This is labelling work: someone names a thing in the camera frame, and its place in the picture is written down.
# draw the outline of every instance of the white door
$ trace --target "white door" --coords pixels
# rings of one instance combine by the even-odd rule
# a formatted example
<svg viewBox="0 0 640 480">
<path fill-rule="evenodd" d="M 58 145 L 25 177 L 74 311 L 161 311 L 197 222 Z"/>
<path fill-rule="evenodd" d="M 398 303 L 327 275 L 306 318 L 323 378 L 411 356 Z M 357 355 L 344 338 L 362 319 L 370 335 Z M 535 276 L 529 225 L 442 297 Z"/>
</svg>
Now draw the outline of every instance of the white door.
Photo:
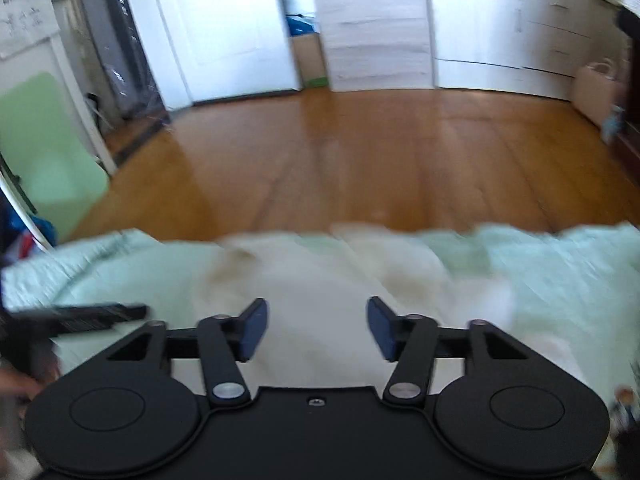
<svg viewBox="0 0 640 480">
<path fill-rule="evenodd" d="M 279 0 L 158 0 L 195 102 L 299 89 Z"/>
</svg>

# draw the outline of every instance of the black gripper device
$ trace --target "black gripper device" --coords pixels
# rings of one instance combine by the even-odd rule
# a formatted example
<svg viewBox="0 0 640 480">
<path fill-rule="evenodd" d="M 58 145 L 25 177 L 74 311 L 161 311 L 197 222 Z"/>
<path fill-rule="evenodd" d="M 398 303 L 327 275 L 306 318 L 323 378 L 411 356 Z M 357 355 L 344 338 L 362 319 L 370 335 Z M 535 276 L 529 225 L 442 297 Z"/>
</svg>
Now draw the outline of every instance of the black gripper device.
<svg viewBox="0 0 640 480">
<path fill-rule="evenodd" d="M 596 478 L 603 402 L 488 322 L 440 328 L 371 298 L 371 333 L 398 362 L 382 398 L 370 386 L 252 399 L 236 362 L 267 318 L 255 300 L 196 328 L 148 322 L 46 388 L 25 419 L 40 480 Z M 200 360 L 206 396 L 171 378 L 181 358 Z M 436 358 L 464 358 L 465 374 L 429 395 Z"/>
</svg>

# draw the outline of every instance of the poster on wall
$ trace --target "poster on wall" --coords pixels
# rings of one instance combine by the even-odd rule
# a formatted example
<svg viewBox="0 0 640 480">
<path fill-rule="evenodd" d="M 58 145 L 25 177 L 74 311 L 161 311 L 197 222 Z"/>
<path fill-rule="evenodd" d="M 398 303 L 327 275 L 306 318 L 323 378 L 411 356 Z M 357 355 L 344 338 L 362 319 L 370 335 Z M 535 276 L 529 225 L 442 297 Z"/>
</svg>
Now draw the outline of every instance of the poster on wall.
<svg viewBox="0 0 640 480">
<path fill-rule="evenodd" d="M 51 0 L 0 0 L 0 59 L 59 30 Z"/>
</svg>

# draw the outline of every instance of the cardboard box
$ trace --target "cardboard box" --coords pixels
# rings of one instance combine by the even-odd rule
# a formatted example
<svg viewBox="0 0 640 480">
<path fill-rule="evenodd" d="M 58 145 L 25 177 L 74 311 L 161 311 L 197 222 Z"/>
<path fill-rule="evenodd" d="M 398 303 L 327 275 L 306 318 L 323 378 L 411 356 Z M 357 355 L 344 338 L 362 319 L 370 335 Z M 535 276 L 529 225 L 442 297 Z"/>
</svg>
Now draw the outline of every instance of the cardboard box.
<svg viewBox="0 0 640 480">
<path fill-rule="evenodd" d="M 326 86 L 326 66 L 320 46 L 320 35 L 316 32 L 291 38 L 293 55 L 305 87 Z"/>
</svg>

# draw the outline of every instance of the cabinet door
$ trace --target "cabinet door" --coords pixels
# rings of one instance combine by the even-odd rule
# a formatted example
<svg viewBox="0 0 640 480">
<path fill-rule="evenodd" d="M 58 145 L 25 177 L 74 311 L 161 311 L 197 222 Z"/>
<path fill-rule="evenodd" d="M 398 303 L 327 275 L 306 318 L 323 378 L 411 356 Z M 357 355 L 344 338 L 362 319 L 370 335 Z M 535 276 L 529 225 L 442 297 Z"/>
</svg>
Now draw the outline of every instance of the cabinet door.
<svg viewBox="0 0 640 480">
<path fill-rule="evenodd" d="M 436 57 L 522 65 L 519 0 L 432 0 Z"/>
</svg>

